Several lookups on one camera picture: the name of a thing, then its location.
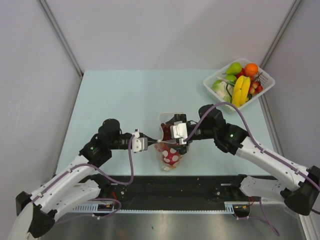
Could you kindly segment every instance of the banana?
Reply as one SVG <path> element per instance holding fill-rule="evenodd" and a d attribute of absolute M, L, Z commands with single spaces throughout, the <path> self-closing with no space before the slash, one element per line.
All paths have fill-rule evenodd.
<path fill-rule="evenodd" d="M 250 77 L 243 75 L 236 80 L 232 94 L 232 104 L 234 104 L 237 108 L 246 103 L 250 83 Z"/>

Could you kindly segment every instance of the orange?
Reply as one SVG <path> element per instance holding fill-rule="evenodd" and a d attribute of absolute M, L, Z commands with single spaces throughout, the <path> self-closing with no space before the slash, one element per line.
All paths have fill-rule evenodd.
<path fill-rule="evenodd" d="M 258 73 L 258 66 L 255 63 L 248 63 L 244 68 L 244 73 L 247 77 L 253 77 Z"/>

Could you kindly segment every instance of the white plastic basket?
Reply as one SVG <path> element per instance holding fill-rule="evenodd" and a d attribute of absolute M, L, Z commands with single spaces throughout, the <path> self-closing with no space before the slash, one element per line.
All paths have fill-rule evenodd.
<path fill-rule="evenodd" d="M 234 62 L 238 62 L 241 64 L 241 66 L 244 68 L 247 64 L 252 63 L 252 61 L 249 61 L 247 59 L 244 58 L 239 58 L 233 62 L 231 62 L 230 64 L 234 63 Z M 214 84 L 214 82 L 217 80 L 217 77 L 221 77 L 223 78 L 224 76 L 226 76 L 224 73 L 226 72 L 226 70 L 229 68 L 230 64 L 226 65 L 225 67 L 221 68 L 220 70 L 216 71 L 214 74 L 208 76 L 204 81 L 203 81 L 203 85 L 205 86 L 205 88 L 208 90 L 208 93 L 210 95 L 210 97 L 212 97 L 215 101 L 218 102 L 225 102 L 218 94 L 216 94 L 212 89 L 212 85 Z M 263 87 L 263 91 L 258 93 L 257 95 L 255 95 L 254 97 L 252 97 L 249 101 L 247 101 L 245 104 L 243 104 L 242 106 L 240 106 L 238 109 L 241 111 L 243 108 L 245 108 L 246 106 L 248 106 L 250 103 L 252 103 L 254 100 L 258 99 L 262 94 L 264 94 L 266 91 L 268 91 L 270 88 L 272 88 L 276 81 L 268 74 L 266 73 L 264 70 L 262 70 L 259 67 L 259 73 L 261 73 L 260 75 L 260 82 L 261 85 Z M 228 106 L 228 105 L 224 105 L 223 106 L 225 111 L 228 113 L 234 113 L 236 112 L 236 110 L 234 110 L 233 107 Z"/>

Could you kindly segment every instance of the cabbage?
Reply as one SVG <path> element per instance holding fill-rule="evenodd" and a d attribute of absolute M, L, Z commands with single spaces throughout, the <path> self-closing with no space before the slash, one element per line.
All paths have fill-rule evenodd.
<path fill-rule="evenodd" d="M 212 85 L 212 90 L 218 94 L 224 101 L 231 103 L 232 102 L 232 98 L 230 97 L 230 95 L 228 94 L 227 90 L 226 90 L 226 86 L 227 84 L 222 81 L 222 80 L 217 80 L 214 82 L 214 84 Z M 232 95 L 234 88 L 231 85 L 228 85 L 228 90 L 229 93 Z"/>

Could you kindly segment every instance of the tabletop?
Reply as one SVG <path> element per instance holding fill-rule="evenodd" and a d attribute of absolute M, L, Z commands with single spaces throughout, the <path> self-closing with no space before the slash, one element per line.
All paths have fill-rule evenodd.
<path fill-rule="evenodd" d="M 214 104 L 203 80 L 215 69 L 86 71 L 66 133 L 56 173 L 79 154 L 98 132 L 103 121 L 117 119 L 124 133 L 140 129 L 159 138 L 159 114 L 185 113 L 188 120 L 199 120 L 198 110 Z M 273 149 L 266 121 L 258 100 L 241 111 L 253 136 Z M 244 125 L 237 113 L 222 109 L 227 123 Z M 223 153 L 212 139 L 194 141 L 177 168 L 167 172 L 150 146 L 133 154 L 135 175 L 268 175 L 266 171 L 238 156 Z M 100 167 L 110 175 L 130 175 L 128 151 L 113 150 L 112 158 Z"/>

